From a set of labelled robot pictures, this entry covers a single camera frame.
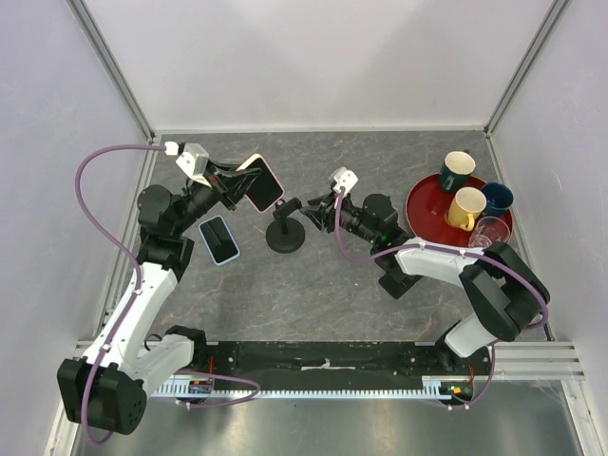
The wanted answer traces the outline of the pink phone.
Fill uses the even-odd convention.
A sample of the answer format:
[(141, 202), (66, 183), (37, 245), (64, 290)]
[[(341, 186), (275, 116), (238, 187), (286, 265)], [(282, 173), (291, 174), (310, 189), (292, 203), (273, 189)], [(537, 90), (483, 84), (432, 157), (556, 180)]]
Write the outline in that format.
[(259, 213), (264, 213), (284, 197), (285, 189), (262, 155), (254, 153), (238, 168), (251, 167), (260, 168), (262, 173), (252, 184), (246, 197)]

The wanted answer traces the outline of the black round phone stand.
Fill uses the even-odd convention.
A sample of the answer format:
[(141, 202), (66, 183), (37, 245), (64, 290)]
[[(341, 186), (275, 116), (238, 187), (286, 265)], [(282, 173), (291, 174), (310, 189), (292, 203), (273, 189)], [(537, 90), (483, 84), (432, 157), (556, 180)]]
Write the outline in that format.
[(302, 207), (298, 198), (287, 201), (280, 199), (275, 204), (274, 220), (266, 229), (265, 237), (268, 246), (279, 254), (290, 254), (298, 250), (305, 241), (305, 229), (301, 222), (291, 218), (291, 214)]

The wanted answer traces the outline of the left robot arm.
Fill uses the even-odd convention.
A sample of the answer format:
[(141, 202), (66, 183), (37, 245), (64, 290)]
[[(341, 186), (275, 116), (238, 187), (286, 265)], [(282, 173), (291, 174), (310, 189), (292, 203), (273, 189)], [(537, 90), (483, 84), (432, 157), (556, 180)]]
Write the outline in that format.
[(132, 433), (148, 398), (174, 373), (198, 373), (209, 366), (204, 331), (175, 325), (161, 342), (143, 351), (143, 341), (165, 299), (189, 265), (194, 241), (184, 232), (216, 204), (235, 209), (260, 176), (209, 162), (207, 183), (192, 182), (179, 194), (150, 185), (138, 196), (142, 237), (128, 257), (133, 275), (115, 312), (80, 359), (66, 359), (57, 371), (67, 419), (84, 427)]

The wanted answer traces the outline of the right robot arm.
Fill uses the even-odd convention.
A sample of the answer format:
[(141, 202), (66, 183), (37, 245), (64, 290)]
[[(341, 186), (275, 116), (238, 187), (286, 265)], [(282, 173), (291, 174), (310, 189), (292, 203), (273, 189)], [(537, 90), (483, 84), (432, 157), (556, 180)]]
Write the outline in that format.
[(384, 270), (380, 284), (393, 298), (421, 277), (465, 291), (472, 315), (451, 327), (435, 350), (436, 365), (445, 373), (459, 372), (478, 349), (511, 342), (547, 322), (550, 294), (504, 242), (458, 248), (410, 237), (399, 226), (390, 198), (381, 194), (367, 196), (357, 207), (343, 192), (331, 192), (300, 211), (320, 231), (337, 237), (350, 233), (370, 243), (366, 260)]

